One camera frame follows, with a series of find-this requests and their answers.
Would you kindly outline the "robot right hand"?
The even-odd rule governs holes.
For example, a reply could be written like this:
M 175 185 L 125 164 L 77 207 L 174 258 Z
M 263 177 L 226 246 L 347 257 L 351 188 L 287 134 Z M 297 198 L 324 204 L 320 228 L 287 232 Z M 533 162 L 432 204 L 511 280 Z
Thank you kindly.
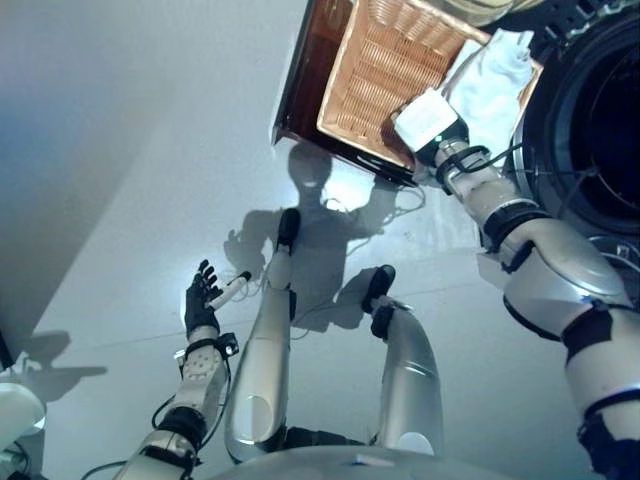
M 469 129 L 455 109 L 433 88 L 411 100 L 392 120 L 399 136 L 415 159 L 432 165 L 443 142 L 469 143 Z

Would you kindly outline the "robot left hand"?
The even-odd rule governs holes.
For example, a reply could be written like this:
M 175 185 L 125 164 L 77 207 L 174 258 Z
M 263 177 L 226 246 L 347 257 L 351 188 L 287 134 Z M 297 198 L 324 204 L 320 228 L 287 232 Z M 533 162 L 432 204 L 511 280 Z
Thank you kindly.
M 202 327 L 220 331 L 215 312 L 248 284 L 251 273 L 243 271 L 222 286 L 217 280 L 213 265 L 208 260 L 201 261 L 184 296 L 183 321 L 187 338 Z

